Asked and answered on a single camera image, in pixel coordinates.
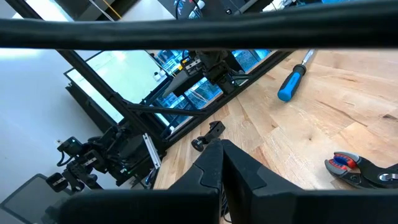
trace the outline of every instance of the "black bar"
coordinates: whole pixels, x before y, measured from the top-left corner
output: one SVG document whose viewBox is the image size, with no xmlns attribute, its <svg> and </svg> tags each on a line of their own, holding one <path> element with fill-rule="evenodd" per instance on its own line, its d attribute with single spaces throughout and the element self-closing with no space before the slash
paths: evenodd
<svg viewBox="0 0 398 224">
<path fill-rule="evenodd" d="M 169 87 L 170 83 L 172 82 L 172 80 L 167 81 L 166 84 L 164 84 L 162 87 L 158 88 L 156 87 L 152 92 L 155 91 L 155 93 L 148 99 L 145 100 L 145 105 L 149 106 L 151 105 L 162 93 L 164 93 L 164 91 L 167 89 L 167 87 Z"/>
<path fill-rule="evenodd" d="M 189 103 L 187 103 L 182 109 L 186 109 L 188 106 L 189 106 Z M 176 115 L 176 116 L 173 118 L 173 120 L 171 120 L 171 122 L 169 123 L 169 125 L 167 125 L 167 127 L 162 131 L 162 134 L 160 134 L 160 136 L 163 137 L 163 136 L 167 133 L 167 131 L 169 131 L 169 128 L 170 128 L 171 126 L 173 126 L 173 123 L 174 123 L 179 117 L 180 117 L 180 115 Z"/>
<path fill-rule="evenodd" d="M 42 19 L 40 15 L 36 13 L 24 0 L 6 0 L 6 2 L 23 18 Z M 57 50 L 57 52 L 101 95 L 103 95 L 111 105 L 115 107 L 115 109 L 117 109 L 126 119 L 130 120 L 131 123 L 134 124 L 134 127 L 137 127 L 142 134 L 148 133 L 153 138 L 160 139 L 160 136 L 148 127 L 148 125 L 146 125 L 146 123 L 143 122 L 137 114 L 129 111 L 127 106 L 121 100 L 122 97 L 113 91 L 113 89 L 74 50 Z"/>
<path fill-rule="evenodd" d="M 239 15 L 248 12 L 261 12 L 266 6 L 268 6 L 272 0 L 250 0 L 243 5 L 234 15 Z"/>
<path fill-rule="evenodd" d="M 397 24 L 398 1 L 395 0 L 317 4 L 267 13 L 177 21 L 99 23 L 1 19 L 0 47 L 82 50 L 390 48 L 398 47 Z"/>
<path fill-rule="evenodd" d="M 195 110 L 197 110 L 197 107 L 195 106 L 195 104 L 192 102 L 191 99 L 188 98 L 188 96 L 185 93 L 182 93 L 182 96 L 185 98 L 185 100 L 192 106 L 192 108 L 194 108 Z"/>
<path fill-rule="evenodd" d="M 207 110 L 182 110 L 182 109 L 174 109 L 174 108 L 164 108 L 158 106 L 146 106 L 140 105 L 136 103 L 130 103 L 127 100 L 123 100 L 126 102 L 127 107 L 132 111 L 137 112 L 145 112 L 145 113 L 162 113 L 162 114 L 177 114 L 184 116 L 205 116 L 207 114 Z"/>
<path fill-rule="evenodd" d="M 256 80 L 262 77 L 266 72 L 274 68 L 279 62 L 283 61 L 287 56 L 289 56 L 292 52 L 291 51 L 281 51 L 278 50 L 277 52 L 273 53 L 269 56 L 265 61 L 263 61 L 260 65 L 258 65 L 253 71 L 249 74 L 252 77 L 243 85 L 239 86 L 232 94 L 230 95 L 223 95 L 220 98 L 213 101 L 210 105 L 206 107 L 208 110 L 206 116 L 202 116 L 200 118 L 192 118 L 191 120 L 187 121 L 180 129 L 176 130 L 176 132 L 172 133 L 170 136 L 167 137 L 169 140 L 168 146 L 172 146 L 178 140 L 180 140 L 183 136 L 188 134 L 193 128 L 198 126 L 208 117 L 210 117 L 213 113 L 218 111 L 221 107 L 223 107 L 227 102 L 232 100 L 235 96 L 240 94 L 243 90 L 245 90 L 249 85 L 253 84 Z"/>
<path fill-rule="evenodd" d="M 253 57 L 254 57 L 258 62 L 261 61 L 261 58 L 260 58 L 259 54 L 257 54 L 256 50 L 251 49 L 251 50 L 248 50 L 248 51 L 250 52 L 251 55 L 253 55 Z"/>
</svg>

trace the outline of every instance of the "blue screwdriver handle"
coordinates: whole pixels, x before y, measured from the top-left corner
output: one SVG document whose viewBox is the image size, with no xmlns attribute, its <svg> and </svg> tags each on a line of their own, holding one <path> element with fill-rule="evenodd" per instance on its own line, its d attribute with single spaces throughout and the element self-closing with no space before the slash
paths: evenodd
<svg viewBox="0 0 398 224">
<path fill-rule="evenodd" d="M 298 64 L 293 68 L 292 73 L 285 79 L 278 91 L 278 98 L 280 100 L 288 102 L 293 98 L 306 71 L 307 68 L 302 64 Z"/>
</svg>

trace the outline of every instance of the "black knob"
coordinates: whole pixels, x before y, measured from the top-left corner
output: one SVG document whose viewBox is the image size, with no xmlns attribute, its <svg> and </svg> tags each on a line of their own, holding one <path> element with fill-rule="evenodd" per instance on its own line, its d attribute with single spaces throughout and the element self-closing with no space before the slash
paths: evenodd
<svg viewBox="0 0 398 224">
<path fill-rule="evenodd" d="M 191 145 L 193 146 L 194 149 L 196 149 L 199 152 L 202 152 L 205 149 L 203 147 L 203 142 L 197 139 L 192 140 Z"/>
</svg>

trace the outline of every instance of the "pliers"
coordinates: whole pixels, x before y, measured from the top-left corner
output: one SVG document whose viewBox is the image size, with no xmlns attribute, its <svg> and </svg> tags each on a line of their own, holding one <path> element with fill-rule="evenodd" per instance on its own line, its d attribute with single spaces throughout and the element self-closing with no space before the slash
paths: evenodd
<svg viewBox="0 0 398 224">
<path fill-rule="evenodd" d="M 325 160 L 328 171 L 360 189 L 396 189 L 398 188 L 398 164 L 381 168 L 371 161 L 350 152 L 335 152 L 332 159 Z M 349 172 L 358 168 L 361 173 Z"/>
</svg>

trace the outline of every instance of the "black panel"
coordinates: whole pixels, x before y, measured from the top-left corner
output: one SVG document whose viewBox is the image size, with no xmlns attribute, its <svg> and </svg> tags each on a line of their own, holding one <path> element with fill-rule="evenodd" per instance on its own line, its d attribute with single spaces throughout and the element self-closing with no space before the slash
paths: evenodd
<svg viewBox="0 0 398 224">
<path fill-rule="evenodd" d="M 88 0 L 55 0 L 63 10 L 75 21 L 88 9 L 91 3 Z"/>
<path fill-rule="evenodd" d="M 61 207 L 59 224 L 197 223 L 216 224 L 216 192 L 99 190 L 78 194 Z"/>
<path fill-rule="evenodd" d="M 223 145 L 221 140 L 210 142 L 206 150 L 193 163 L 192 167 L 174 183 L 172 190 L 199 190 L 206 187 L 221 190 L 223 170 Z"/>
<path fill-rule="evenodd" d="M 224 59 L 224 61 L 228 64 L 228 66 L 235 71 L 243 71 L 242 66 L 236 60 L 235 56 L 232 54 L 232 51 L 227 50 L 226 52 L 227 52 L 227 56 Z"/>
<path fill-rule="evenodd" d="M 201 10 L 203 17 L 220 17 L 228 16 L 226 11 L 230 9 L 232 12 L 242 7 L 245 2 L 244 0 L 203 0 L 205 7 Z"/>
<path fill-rule="evenodd" d="M 231 141 L 223 140 L 223 147 L 225 154 L 223 183 L 233 223 L 255 223 L 251 220 L 252 215 L 257 209 L 261 211 L 264 209 L 255 206 L 256 192 L 259 189 L 263 189 L 261 193 L 266 191 L 269 194 L 300 190 L 299 187 L 264 167 Z"/>
</svg>

